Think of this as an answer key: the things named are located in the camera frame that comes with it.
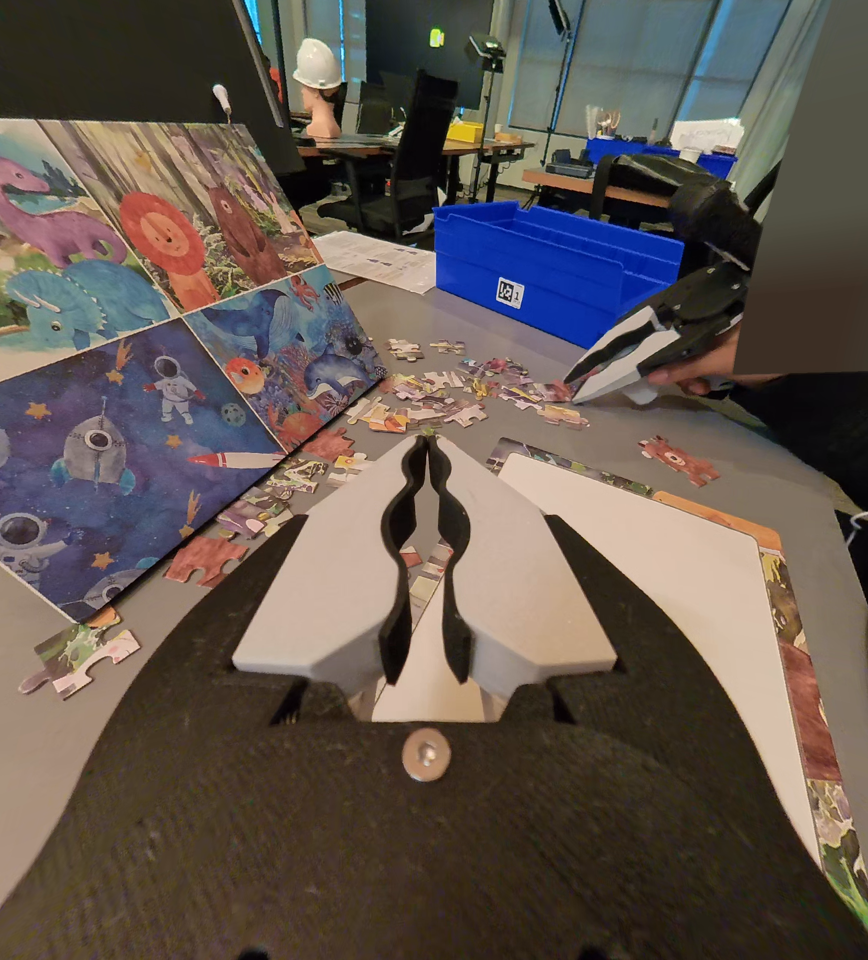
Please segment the person's right hand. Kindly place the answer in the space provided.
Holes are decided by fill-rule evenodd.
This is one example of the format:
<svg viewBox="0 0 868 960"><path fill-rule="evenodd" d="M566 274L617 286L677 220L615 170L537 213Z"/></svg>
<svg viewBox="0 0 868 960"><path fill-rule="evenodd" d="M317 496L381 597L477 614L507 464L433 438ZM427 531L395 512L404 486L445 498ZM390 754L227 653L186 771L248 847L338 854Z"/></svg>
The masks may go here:
<svg viewBox="0 0 868 960"><path fill-rule="evenodd" d="M660 366L647 375L654 387L674 385L689 395L705 397L733 382L736 346L723 343L709 351Z"/></svg>

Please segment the puzzle frame tray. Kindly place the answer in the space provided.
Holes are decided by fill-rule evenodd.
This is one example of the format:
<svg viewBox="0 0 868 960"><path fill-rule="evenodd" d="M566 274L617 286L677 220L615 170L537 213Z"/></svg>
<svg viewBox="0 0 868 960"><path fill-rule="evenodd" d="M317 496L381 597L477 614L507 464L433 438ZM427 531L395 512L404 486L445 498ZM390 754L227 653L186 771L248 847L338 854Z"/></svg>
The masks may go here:
<svg viewBox="0 0 868 960"><path fill-rule="evenodd" d="M487 466L560 514L693 642L801 841L868 933L868 876L776 531L513 438Z"/></svg>

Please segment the white hard hat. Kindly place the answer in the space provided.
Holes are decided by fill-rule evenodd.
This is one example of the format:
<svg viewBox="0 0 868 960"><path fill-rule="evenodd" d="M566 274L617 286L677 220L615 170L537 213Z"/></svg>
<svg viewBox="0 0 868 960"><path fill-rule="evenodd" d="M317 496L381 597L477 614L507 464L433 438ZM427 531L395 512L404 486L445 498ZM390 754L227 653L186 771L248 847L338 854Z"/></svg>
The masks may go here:
<svg viewBox="0 0 868 960"><path fill-rule="evenodd" d="M296 52L293 79L310 90L335 90L343 82L342 68L326 43L306 37Z"/></svg>

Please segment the mannequin head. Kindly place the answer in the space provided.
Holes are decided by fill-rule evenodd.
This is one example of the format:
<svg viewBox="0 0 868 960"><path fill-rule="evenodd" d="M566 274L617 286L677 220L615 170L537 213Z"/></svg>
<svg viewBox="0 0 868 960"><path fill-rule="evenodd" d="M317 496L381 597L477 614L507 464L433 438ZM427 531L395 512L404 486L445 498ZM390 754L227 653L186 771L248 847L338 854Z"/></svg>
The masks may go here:
<svg viewBox="0 0 868 960"><path fill-rule="evenodd" d="M341 124L335 115L335 106L338 96L345 91L342 82L330 88L315 88L303 84L301 86L303 105L311 115L309 124L305 128L308 138L314 140L333 140L342 135Z"/></svg>

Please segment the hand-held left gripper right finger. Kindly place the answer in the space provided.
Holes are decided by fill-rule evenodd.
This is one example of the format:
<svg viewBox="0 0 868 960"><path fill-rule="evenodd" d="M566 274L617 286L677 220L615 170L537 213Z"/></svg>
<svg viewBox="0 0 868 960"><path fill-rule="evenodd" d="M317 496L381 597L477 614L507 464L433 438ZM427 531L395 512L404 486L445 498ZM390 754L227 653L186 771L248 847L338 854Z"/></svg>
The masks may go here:
<svg viewBox="0 0 868 960"><path fill-rule="evenodd" d="M460 683L508 701L550 678L613 669L611 645L544 513L446 438L428 440L442 578L442 639Z"/></svg>

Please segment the blue plastic bin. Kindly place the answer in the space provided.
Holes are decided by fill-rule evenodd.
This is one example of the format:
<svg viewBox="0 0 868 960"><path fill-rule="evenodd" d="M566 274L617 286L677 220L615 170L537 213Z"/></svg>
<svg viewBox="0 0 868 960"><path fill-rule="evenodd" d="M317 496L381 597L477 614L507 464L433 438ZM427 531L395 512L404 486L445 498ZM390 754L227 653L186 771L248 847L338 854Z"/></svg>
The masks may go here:
<svg viewBox="0 0 868 960"><path fill-rule="evenodd" d="M438 289L590 349L675 283L677 239L515 201L434 211Z"/></svg>

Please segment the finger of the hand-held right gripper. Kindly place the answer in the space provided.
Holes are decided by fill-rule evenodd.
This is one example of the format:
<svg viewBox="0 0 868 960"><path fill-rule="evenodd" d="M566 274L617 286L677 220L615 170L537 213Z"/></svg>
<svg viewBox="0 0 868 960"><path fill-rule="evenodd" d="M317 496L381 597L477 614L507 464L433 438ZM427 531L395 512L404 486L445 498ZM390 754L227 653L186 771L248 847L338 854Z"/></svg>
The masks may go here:
<svg viewBox="0 0 868 960"><path fill-rule="evenodd" d="M648 403L656 388L647 384L647 376L687 357L686 348L622 348L611 356L606 349L592 349L570 370L572 402L583 405L620 392L634 403Z"/></svg>
<svg viewBox="0 0 868 960"><path fill-rule="evenodd" d="M652 306L644 305L621 318L589 350L607 350L608 356L621 349L669 349L680 342L680 333L672 326L665 326L656 316ZM562 378L570 384L570 371Z"/></svg>

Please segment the large dark screen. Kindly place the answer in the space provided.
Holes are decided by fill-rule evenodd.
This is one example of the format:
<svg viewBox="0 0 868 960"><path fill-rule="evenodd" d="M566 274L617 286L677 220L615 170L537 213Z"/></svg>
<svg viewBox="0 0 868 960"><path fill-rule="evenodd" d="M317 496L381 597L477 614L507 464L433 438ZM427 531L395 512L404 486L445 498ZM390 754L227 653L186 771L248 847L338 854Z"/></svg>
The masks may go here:
<svg viewBox="0 0 868 960"><path fill-rule="evenodd" d="M413 79L421 68L456 81L458 106L476 110L484 74L468 37L490 33L493 6L492 1L367 1L367 82L379 85L389 74ZM434 26L446 34L441 49L428 45Z"/></svg>

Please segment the black office chair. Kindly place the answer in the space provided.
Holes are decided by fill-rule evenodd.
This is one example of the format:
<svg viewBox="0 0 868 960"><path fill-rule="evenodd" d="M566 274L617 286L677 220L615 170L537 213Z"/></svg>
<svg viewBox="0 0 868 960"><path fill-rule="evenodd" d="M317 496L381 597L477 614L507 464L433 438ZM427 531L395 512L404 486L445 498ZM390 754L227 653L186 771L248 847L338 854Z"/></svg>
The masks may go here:
<svg viewBox="0 0 868 960"><path fill-rule="evenodd" d="M458 89L455 80L417 70L411 107L392 157L390 193L360 206L360 226L368 235L401 239L422 226L440 204L440 161Z"/></svg>

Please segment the illustrated puzzle box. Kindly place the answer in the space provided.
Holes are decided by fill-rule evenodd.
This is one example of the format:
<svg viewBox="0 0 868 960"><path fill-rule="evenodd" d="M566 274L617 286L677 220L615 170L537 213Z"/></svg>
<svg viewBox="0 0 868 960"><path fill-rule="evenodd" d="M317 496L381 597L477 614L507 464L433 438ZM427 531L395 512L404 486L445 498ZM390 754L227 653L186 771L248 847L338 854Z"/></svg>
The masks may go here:
<svg viewBox="0 0 868 960"><path fill-rule="evenodd" d="M0 569L67 620L383 374L244 126L0 118Z"/></svg>

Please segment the pile of jigsaw pieces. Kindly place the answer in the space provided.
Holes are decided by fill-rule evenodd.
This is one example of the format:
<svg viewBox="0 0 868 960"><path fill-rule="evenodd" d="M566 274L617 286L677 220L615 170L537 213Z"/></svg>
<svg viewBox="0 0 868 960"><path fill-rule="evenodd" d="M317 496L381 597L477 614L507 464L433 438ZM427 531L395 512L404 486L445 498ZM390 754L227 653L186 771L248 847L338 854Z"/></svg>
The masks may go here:
<svg viewBox="0 0 868 960"><path fill-rule="evenodd" d="M589 421L572 403L544 402L532 390L529 371L511 358L478 362L464 358L454 369L426 373L393 373L378 388L356 401L346 414L350 426L361 424L383 435L420 433L432 436L439 428L467 428L488 416L487 400L510 402L521 411L534 411L551 426L581 430ZM248 555L260 538L271 538L295 515L292 497L310 496L319 488L338 490L370 466L367 454L353 449L344 426L327 428L308 440L272 476L249 488L216 517L207 535L198 534L176 553L164 576L187 583L198 576L210 590ZM51 688L65 700L87 687L96 665L116 665L138 653L139 640L114 606L124 585L106 580L88 600L92 614L35 648L41 668L19 686L19 692Z"/></svg>

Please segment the person's right forearm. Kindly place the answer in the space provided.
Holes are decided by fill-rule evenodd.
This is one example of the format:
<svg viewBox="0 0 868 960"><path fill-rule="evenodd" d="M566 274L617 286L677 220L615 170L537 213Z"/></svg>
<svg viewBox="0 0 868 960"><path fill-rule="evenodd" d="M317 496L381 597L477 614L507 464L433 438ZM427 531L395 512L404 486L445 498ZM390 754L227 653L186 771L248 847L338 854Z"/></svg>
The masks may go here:
<svg viewBox="0 0 868 960"><path fill-rule="evenodd" d="M786 374L730 398L868 511L868 372Z"/></svg>

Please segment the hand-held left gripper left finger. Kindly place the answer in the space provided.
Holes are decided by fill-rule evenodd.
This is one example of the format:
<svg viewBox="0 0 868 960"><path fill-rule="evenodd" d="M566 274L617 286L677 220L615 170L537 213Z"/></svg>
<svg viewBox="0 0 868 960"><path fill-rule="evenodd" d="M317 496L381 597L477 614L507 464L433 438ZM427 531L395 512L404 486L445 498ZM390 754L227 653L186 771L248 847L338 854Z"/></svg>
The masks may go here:
<svg viewBox="0 0 868 960"><path fill-rule="evenodd" d="M407 438L301 519L232 656L242 672L331 684L347 697L395 684L413 633L401 549L416 530L428 438Z"/></svg>

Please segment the brown bear face puzzle piece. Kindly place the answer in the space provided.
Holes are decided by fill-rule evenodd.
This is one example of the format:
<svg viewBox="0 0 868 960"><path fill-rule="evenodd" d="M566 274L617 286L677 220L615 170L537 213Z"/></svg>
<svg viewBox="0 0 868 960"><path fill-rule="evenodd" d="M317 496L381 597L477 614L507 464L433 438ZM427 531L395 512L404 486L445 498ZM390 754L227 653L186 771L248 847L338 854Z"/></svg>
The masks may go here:
<svg viewBox="0 0 868 960"><path fill-rule="evenodd" d="M676 473L684 475L696 488L702 488L720 478L720 474L712 463L688 454L660 435L644 438L637 445L642 456L656 460Z"/></svg>

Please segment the wooden desk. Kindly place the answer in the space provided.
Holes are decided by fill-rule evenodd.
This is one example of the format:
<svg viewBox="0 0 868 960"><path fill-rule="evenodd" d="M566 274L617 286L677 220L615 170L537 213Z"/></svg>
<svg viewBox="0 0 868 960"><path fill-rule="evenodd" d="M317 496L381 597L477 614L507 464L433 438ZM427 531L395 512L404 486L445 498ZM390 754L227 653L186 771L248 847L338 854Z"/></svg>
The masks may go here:
<svg viewBox="0 0 868 960"><path fill-rule="evenodd" d="M594 193L594 182L592 178L579 178L570 175L548 173L540 168L525 169L521 177L524 184L539 186L541 189L560 190L583 195L588 198ZM629 189L613 184L609 184L605 191L605 200L610 199L664 210L666 210L670 204L670 198L667 196Z"/></svg>
<svg viewBox="0 0 868 960"><path fill-rule="evenodd" d="M343 183L342 198L327 198L319 207L319 215L343 221L356 232L367 234L360 226L363 201L390 193L390 170L399 137L382 135L345 135L333 140L297 138L298 152L310 173L323 174L334 183ZM487 173L486 201L495 195L501 166L524 159L530 143L489 139L484 150L481 174ZM446 140L438 177L440 204L433 212L457 201L468 202L472 171L478 147Z"/></svg>

